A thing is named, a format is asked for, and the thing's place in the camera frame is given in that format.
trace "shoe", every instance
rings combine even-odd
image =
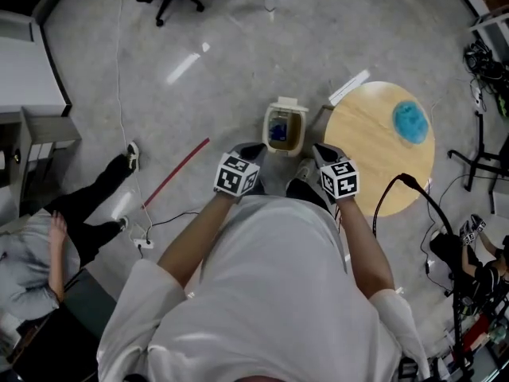
[[[483,218],[481,218],[479,215],[473,213],[470,216],[470,219],[472,220],[473,231],[478,231],[478,233],[481,233],[484,230],[484,228],[486,228],[486,222],[484,222]]]
[[[127,216],[123,216],[117,222],[120,225],[120,232],[124,232],[129,228],[129,218]]]
[[[463,241],[463,245],[469,245],[476,238],[470,228],[470,221],[466,220],[460,229],[460,238]]]
[[[313,179],[317,177],[315,174],[318,171],[317,164],[312,158],[305,158],[301,161],[297,168],[297,173],[295,174],[295,177],[293,177],[288,183],[286,184],[286,189],[288,189],[288,186],[290,182],[293,180],[301,180],[305,182],[306,184],[312,185]]]
[[[437,236],[440,235],[440,231],[435,231],[431,234],[431,236],[429,237],[429,241],[431,242],[432,240],[434,240]]]
[[[127,146],[127,159],[129,161],[129,170],[133,173],[140,170],[140,150],[135,142],[130,142]]]

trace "black pants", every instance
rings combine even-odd
[[[125,155],[113,159],[94,184],[63,195],[45,206],[49,213],[58,211],[67,223],[68,235],[80,255],[81,266],[94,260],[99,248],[120,233],[116,221],[93,226],[84,221],[132,174]]]
[[[461,257],[463,254],[463,243],[459,236],[446,235],[440,233],[435,239],[429,242],[429,249],[441,260],[447,263],[449,269],[454,274],[454,285],[458,290],[468,296],[474,294],[474,278],[463,271]],[[476,253],[472,247],[468,246],[468,262],[476,267],[482,267],[483,264],[477,259]]]
[[[246,195],[266,195],[262,182],[259,181],[258,184]],[[299,180],[298,178],[294,178],[288,185],[286,197],[311,202],[330,213],[324,199],[320,197],[313,188],[311,188],[311,185]]]

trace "blue object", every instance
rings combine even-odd
[[[428,121],[415,102],[400,102],[392,112],[392,123],[398,134],[413,144],[421,144],[428,134]]]
[[[288,129],[288,125],[286,123],[271,121],[273,126],[269,129],[270,140],[274,140],[277,142],[285,142],[286,141],[286,130]]]

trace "white cable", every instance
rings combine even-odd
[[[122,128],[124,147],[127,150],[126,130],[124,129],[124,125],[122,123],[122,102],[120,101],[119,49],[120,49],[120,20],[121,19],[122,19],[122,0],[120,0],[120,3],[119,3],[119,18],[117,21],[117,52],[115,54],[115,63],[117,65],[117,102],[119,103],[119,122],[120,122],[120,127]],[[136,174],[136,172],[134,172],[133,175],[134,175],[134,180],[136,181],[136,186],[138,187],[138,195],[140,196],[140,201],[142,202],[143,211],[145,211],[146,217],[150,222],[149,228],[143,234],[143,237],[146,239],[146,234],[153,227],[153,222],[152,222],[152,219],[150,219],[150,215],[149,215],[148,211],[146,210],[145,205],[143,204],[142,189],[140,188],[140,183],[138,181],[138,175]]]

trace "blue sponge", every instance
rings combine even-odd
[[[400,136],[413,144],[421,144],[428,134],[428,121],[415,102],[400,102],[392,112],[394,128]]]

